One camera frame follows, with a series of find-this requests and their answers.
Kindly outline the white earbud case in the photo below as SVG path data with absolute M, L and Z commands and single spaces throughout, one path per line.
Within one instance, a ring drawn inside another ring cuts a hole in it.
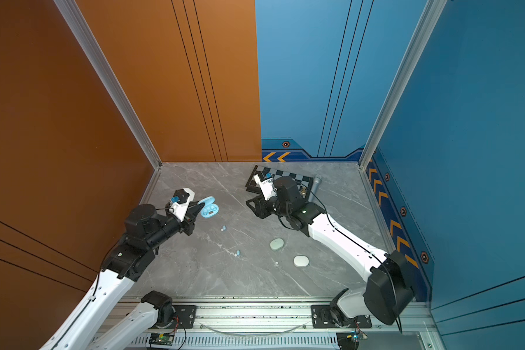
M 278 251 L 282 249 L 284 245 L 285 245 L 285 241 L 280 238 L 272 240 L 269 244 L 272 251 Z
M 298 255 L 294 257 L 293 263 L 295 267 L 305 268 L 309 265 L 309 258 L 303 255 Z

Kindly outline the light blue earbud case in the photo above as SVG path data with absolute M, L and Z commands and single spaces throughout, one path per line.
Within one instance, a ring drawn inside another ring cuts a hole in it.
M 220 211 L 219 206 L 215 204 L 215 198 L 213 196 L 206 197 L 198 203 L 204 205 L 201 210 L 201 216 L 205 219 L 214 217 Z

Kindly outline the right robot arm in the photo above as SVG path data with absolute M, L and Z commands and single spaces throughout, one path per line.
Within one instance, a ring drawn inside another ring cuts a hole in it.
M 414 299 L 413 268 L 397 250 L 388 253 L 363 241 L 338 224 L 322 202 L 310 202 L 294 179 L 256 173 L 261 194 L 246 202 L 259 218 L 278 217 L 287 229 L 297 230 L 327 246 L 347 262 L 366 286 L 345 289 L 330 302 L 336 326 L 348 328 L 359 316 L 374 316 L 385 325 L 400 325 L 400 315 Z

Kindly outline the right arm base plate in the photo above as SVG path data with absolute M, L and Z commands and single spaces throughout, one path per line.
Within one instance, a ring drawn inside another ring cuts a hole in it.
M 330 305 L 313 305 L 312 322 L 313 328 L 349 328 L 349 329 L 370 329 L 372 322 L 368 315 L 348 318 L 344 316 L 339 308 Z

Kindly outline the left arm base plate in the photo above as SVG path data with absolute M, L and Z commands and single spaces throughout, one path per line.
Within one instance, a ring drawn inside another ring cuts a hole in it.
M 160 330 L 173 330 L 177 326 L 183 327 L 186 330 L 192 329 L 197 306 L 196 305 L 177 305 L 177 306 L 166 306 L 159 310 L 156 310 L 157 319 L 155 323 L 149 325 L 147 329 L 160 329 Z

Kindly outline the white earbud case front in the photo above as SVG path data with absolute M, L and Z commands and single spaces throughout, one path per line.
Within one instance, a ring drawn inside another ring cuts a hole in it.
M 298 255 L 294 257 L 293 263 L 295 267 L 305 268 L 309 265 L 309 258 L 303 255 Z

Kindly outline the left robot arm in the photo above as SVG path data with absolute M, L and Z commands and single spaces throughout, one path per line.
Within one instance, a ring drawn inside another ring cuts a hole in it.
M 125 233 L 104 258 L 90 290 L 64 323 L 43 345 L 44 349 L 124 349 L 151 327 L 168 328 L 179 324 L 172 298 L 149 292 L 138 306 L 100 338 L 93 338 L 120 299 L 154 261 L 160 245 L 178 233 L 191 235 L 204 204 L 184 204 L 166 208 L 159 214 L 155 206 L 142 204 L 125 220 Z

